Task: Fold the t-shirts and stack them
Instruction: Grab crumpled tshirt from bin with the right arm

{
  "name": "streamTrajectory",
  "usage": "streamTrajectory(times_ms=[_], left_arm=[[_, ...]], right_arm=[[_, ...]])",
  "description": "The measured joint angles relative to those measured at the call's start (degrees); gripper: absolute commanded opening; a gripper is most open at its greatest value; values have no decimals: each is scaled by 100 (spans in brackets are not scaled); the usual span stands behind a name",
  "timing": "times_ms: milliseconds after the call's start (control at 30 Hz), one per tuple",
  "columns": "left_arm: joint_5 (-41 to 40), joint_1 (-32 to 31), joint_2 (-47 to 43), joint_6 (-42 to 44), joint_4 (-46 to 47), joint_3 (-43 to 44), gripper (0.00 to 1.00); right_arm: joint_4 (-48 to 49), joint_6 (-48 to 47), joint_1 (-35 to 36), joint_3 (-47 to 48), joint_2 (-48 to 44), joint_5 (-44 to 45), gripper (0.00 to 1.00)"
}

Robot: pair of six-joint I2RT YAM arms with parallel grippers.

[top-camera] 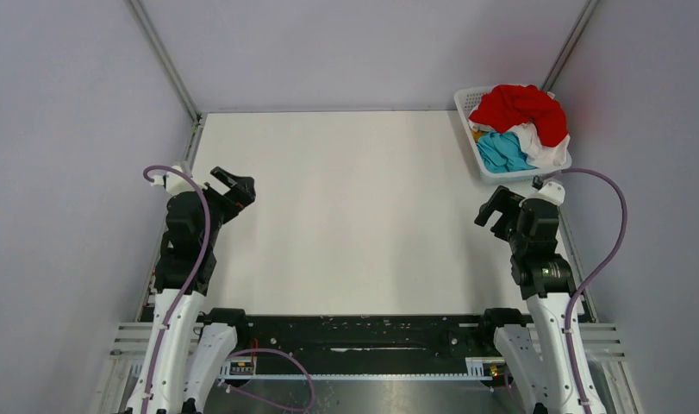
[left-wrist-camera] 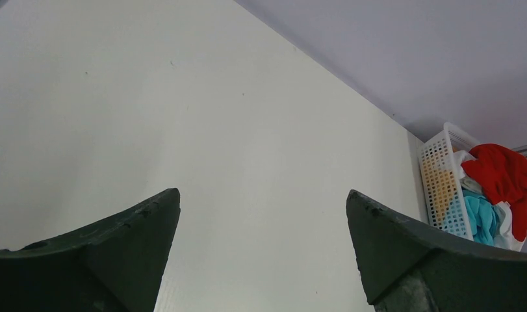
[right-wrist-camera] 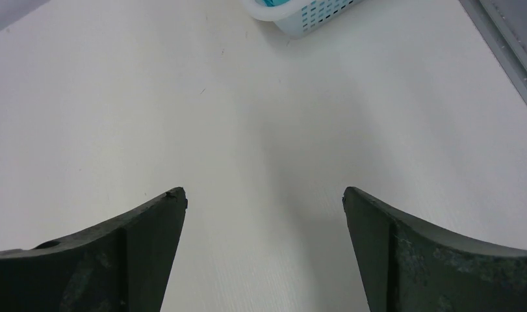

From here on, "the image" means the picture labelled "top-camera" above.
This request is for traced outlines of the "red t-shirt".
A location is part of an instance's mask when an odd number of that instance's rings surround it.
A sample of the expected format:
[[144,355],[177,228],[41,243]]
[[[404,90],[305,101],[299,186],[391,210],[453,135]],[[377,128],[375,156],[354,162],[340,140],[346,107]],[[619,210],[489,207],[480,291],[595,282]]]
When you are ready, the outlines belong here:
[[532,123],[545,147],[556,147],[568,134],[561,104],[534,85],[498,85],[482,96],[469,120],[505,133]]

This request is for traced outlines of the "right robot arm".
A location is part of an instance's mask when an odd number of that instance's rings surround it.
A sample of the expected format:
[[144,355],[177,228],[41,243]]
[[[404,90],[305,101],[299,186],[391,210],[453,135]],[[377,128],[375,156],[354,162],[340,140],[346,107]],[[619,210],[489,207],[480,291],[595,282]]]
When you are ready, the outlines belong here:
[[526,413],[604,413],[583,349],[576,285],[558,253],[561,184],[548,182],[524,197],[500,185],[475,218],[483,227],[499,213],[491,232],[509,244],[511,276],[520,289],[532,325],[517,309],[484,312],[478,344],[501,355]]

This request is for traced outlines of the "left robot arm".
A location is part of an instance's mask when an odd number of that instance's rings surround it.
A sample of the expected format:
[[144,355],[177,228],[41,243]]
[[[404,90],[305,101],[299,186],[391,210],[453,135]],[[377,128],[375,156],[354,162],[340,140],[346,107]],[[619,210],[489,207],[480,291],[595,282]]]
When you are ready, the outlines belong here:
[[212,178],[228,189],[220,193],[198,183],[180,165],[148,166],[151,186],[169,195],[166,230],[154,268],[153,322],[139,377],[125,404],[127,413],[201,413],[228,354],[241,354],[251,342],[238,320],[243,310],[212,310],[197,347],[191,336],[215,270],[214,247],[222,226],[256,199],[252,177],[216,166]]

